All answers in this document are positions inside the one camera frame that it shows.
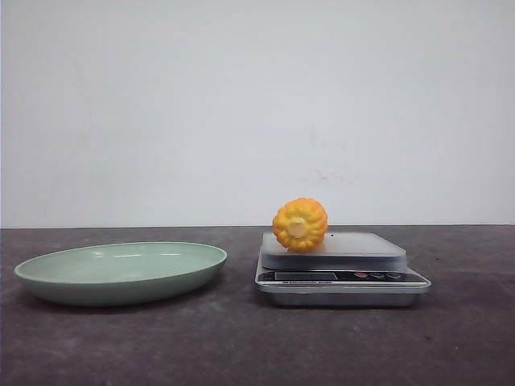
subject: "white backdrop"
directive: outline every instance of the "white backdrop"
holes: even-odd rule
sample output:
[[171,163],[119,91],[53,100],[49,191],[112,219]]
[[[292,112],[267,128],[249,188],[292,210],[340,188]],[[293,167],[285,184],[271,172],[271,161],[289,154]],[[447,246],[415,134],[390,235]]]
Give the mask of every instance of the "white backdrop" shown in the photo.
[[513,1],[2,1],[2,226],[515,224]]

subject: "digital scale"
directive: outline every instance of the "digital scale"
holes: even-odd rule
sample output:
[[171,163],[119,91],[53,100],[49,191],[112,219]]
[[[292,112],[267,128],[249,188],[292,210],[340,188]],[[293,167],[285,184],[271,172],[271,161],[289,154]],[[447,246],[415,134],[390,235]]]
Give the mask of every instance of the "digital scale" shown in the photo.
[[309,253],[263,235],[257,288],[279,306],[412,306],[431,282],[407,267],[406,251],[375,235],[333,232]]

